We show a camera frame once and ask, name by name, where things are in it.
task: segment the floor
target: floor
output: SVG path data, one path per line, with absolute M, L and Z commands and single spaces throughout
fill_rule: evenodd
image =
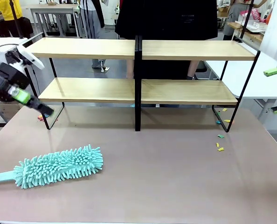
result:
M 107 27 L 104 30 L 105 38 L 116 39 L 117 35 L 112 27 Z M 218 33 L 218 37 L 215 40 L 222 40 L 222 32 Z M 45 65 L 44 70 L 34 68 L 35 75 L 31 70 L 30 74 L 35 85 L 37 93 L 40 94 L 48 84 L 53 80 L 52 69 L 49 60 L 46 58 L 40 58 Z M 92 61 L 90 59 L 53 59 L 55 69 L 58 77 L 95 77 L 95 78 L 126 78 L 126 61 L 125 60 L 106 60 L 106 67 L 110 69 L 106 73 L 93 70 L 91 68 Z M 210 71 L 205 73 L 197 73 L 198 78 L 208 78 Z M 68 103 L 68 105 L 86 105 L 86 106 L 130 106 L 128 104 L 104 104 L 104 103 Z M 200 105 L 181 105 L 181 107 L 200 107 Z M 277 141 L 277 134 L 272 135 Z

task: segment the paper scrap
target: paper scrap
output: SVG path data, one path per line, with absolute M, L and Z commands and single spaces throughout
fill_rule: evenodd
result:
M 42 116 L 42 115 L 39 115 L 39 116 L 38 116 L 38 119 L 39 119 L 40 121 L 43 121 L 43 116 Z
M 231 120 L 223 120 L 224 122 L 227 122 L 227 123 L 230 123 L 231 122 Z

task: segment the wooden shelf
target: wooden shelf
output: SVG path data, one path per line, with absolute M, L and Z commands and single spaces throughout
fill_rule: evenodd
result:
M 222 81 L 144 79 L 142 86 L 142 103 L 145 104 L 237 104 Z
M 133 40 L 42 38 L 28 47 L 36 57 L 134 59 Z
M 235 41 L 143 41 L 143 60 L 253 61 Z
M 55 78 L 39 96 L 48 102 L 134 103 L 134 80 Z M 143 80 L 143 104 L 236 105 L 221 81 Z
M 37 57 L 134 59 L 133 40 L 42 38 L 28 47 Z M 235 41 L 143 41 L 143 60 L 253 61 Z
M 48 102 L 134 103 L 134 80 L 55 78 L 39 96 Z

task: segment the black clothing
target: black clothing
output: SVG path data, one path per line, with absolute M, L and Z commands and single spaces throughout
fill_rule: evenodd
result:
M 101 28 L 103 28 L 105 26 L 105 24 L 104 24 L 104 18 L 103 18 L 103 14 L 102 14 L 100 1 L 99 0 L 92 0 L 92 2 L 93 2 L 93 5 L 95 6 L 95 9 L 96 9 L 99 21 L 100 21 Z
M 125 39 L 142 35 L 144 40 L 207 40 L 217 37 L 214 0 L 124 0 L 116 33 Z M 186 79 L 189 61 L 146 61 L 143 77 L 148 79 Z

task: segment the pants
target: pants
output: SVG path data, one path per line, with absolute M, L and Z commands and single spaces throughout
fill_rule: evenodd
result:
M 23 24 L 23 21 L 22 21 L 22 17 L 17 19 L 17 21 L 18 21 L 18 24 L 21 28 L 22 36 L 26 37 L 28 39 L 31 38 L 31 35 L 28 34 L 27 31 L 24 29 L 24 24 Z M 8 20 L 8 21 L 5 21 L 4 23 L 7 26 L 8 30 L 10 31 L 12 37 L 19 37 L 19 34 L 18 34 L 18 31 L 17 31 L 16 24 L 15 24 L 14 20 Z M 29 41 L 28 43 L 24 44 L 24 47 L 28 47 L 32 43 L 33 43 L 32 41 Z
M 101 39 L 102 28 L 96 11 L 89 11 L 81 8 L 81 16 L 83 21 L 84 30 L 87 38 Z M 92 59 L 92 68 L 101 68 L 104 66 L 105 59 Z

